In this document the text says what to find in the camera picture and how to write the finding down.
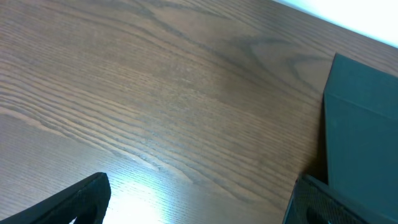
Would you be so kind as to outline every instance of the dark brown wood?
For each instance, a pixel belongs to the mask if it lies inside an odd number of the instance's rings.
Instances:
[[[0,1],[0,218],[102,171],[109,217],[280,223],[335,52],[398,75],[270,1]]]

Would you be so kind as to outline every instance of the wood grain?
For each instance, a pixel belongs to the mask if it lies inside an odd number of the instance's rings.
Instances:
[[[143,169],[228,198],[229,212],[242,205],[280,222],[316,156],[335,52],[398,75],[397,49],[270,1],[1,1],[0,124],[22,127],[2,136],[41,135],[36,147],[1,144],[0,170],[14,165],[0,173],[0,197],[18,204],[0,203],[0,218],[60,190],[41,180],[66,187],[118,167],[132,181]],[[79,150],[39,149],[53,138]],[[62,168],[51,163],[65,156]],[[125,180],[111,181],[123,191]]]

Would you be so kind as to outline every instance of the wooden table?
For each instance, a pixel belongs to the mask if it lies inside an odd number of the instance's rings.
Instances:
[[[105,223],[280,223],[336,52],[398,50],[263,0],[0,1],[0,219],[98,171]]]

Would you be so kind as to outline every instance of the white surface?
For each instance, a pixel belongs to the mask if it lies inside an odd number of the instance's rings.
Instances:
[[[276,1],[393,47],[398,47],[398,0]]]

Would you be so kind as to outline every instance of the wooden surface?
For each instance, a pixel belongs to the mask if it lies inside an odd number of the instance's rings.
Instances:
[[[105,223],[280,223],[335,52],[398,75],[270,1],[0,1],[0,219],[103,171]]]

